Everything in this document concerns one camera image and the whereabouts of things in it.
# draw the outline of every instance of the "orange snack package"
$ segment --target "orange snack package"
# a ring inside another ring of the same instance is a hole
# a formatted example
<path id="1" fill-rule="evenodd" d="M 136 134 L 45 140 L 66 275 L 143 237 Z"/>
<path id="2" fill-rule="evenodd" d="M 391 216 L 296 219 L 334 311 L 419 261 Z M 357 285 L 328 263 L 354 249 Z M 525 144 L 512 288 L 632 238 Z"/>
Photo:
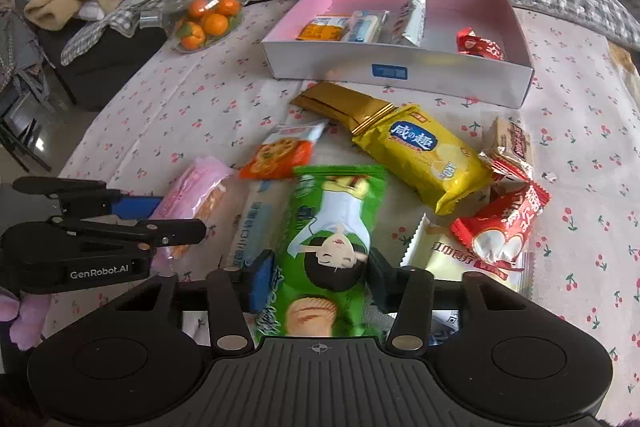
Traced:
<path id="1" fill-rule="evenodd" d="M 293 167 L 309 163 L 314 145 L 327 121 L 300 125 L 277 125 L 240 170 L 240 177 L 253 180 L 279 180 L 293 177 Z"/>
<path id="2" fill-rule="evenodd" d="M 349 17 L 341 15 L 318 15 L 307 24 L 299 41 L 339 41 L 349 28 Z"/>

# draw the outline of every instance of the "green snack package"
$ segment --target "green snack package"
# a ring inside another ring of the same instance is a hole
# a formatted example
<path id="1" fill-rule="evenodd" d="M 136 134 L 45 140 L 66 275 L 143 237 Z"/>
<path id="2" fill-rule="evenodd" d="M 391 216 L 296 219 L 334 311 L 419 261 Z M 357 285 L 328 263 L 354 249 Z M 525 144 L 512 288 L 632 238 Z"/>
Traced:
<path id="1" fill-rule="evenodd" d="M 364 319 L 370 232 L 385 191 L 380 165 L 305 166 L 276 253 L 260 335 L 357 337 Z"/>

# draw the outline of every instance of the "red candy wrapper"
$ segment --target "red candy wrapper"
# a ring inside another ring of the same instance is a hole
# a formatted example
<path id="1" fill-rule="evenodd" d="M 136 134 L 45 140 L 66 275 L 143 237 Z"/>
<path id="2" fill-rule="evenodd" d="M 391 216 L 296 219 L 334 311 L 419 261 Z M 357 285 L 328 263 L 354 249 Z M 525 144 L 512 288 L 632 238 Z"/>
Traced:
<path id="1" fill-rule="evenodd" d="M 460 30 L 456 39 L 458 40 L 458 53 L 504 60 L 504 53 L 498 44 L 489 39 L 478 37 L 471 28 Z"/>
<path id="2" fill-rule="evenodd" d="M 508 192 L 474 217 L 459 217 L 451 231 L 480 259 L 510 269 L 516 263 L 536 216 L 551 196 L 535 182 Z"/>

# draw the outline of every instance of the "tablecloth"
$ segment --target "tablecloth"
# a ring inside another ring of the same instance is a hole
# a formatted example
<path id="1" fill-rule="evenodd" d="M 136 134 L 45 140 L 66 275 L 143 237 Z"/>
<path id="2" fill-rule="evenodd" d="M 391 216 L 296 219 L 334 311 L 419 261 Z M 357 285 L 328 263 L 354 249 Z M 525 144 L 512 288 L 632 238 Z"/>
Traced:
<path id="1" fill-rule="evenodd" d="M 166 44 L 98 115 L 63 176 L 99 178 L 132 194 L 163 194 L 197 155 L 242 166 L 277 123 L 311 120 L 289 105 L 311 82 L 273 80 L 260 40 L 295 0 L 246 9 L 243 26 L 197 54 Z M 552 17 L 516 10 L 529 41 L 536 77 L 521 110 L 427 92 L 348 85 L 401 105 L 418 102 L 470 145 L 496 114 L 532 136 L 536 178 L 552 195 L 532 232 L 532 298 L 598 339 L 609 351 L 614 379 L 600 416 L 617 423 L 640 416 L 640 118 L 596 33 Z M 332 125 L 318 142 L 316 163 L 371 162 Z M 194 280 L 228 251 L 246 197 L 231 183 L 224 212 L 207 223 L 207 238 L 178 264 Z M 471 195 L 455 215 L 482 205 Z M 390 176 L 372 234 L 393 263 L 425 211 L 415 193 Z M 58 294 L 47 317 L 50 335 L 130 285 Z"/>

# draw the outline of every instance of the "orange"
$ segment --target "orange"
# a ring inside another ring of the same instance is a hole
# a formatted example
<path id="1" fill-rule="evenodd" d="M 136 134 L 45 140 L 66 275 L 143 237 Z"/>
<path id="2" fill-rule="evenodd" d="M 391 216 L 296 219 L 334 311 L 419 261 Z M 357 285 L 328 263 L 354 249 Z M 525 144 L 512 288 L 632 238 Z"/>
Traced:
<path id="1" fill-rule="evenodd" d="M 204 30 L 195 22 L 187 21 L 176 32 L 185 50 L 197 50 L 204 43 Z"/>
<path id="2" fill-rule="evenodd" d="M 194 19 L 199 19 L 207 11 L 207 0 L 193 0 L 189 4 L 189 15 Z"/>
<path id="3" fill-rule="evenodd" d="M 233 17 L 240 13 L 240 1 L 239 0 L 220 0 L 216 4 L 216 13 L 220 15 L 226 15 L 227 17 Z"/>
<path id="4" fill-rule="evenodd" d="M 202 20 L 202 28 L 207 35 L 219 37 L 229 28 L 229 19 L 219 13 L 210 13 Z"/>

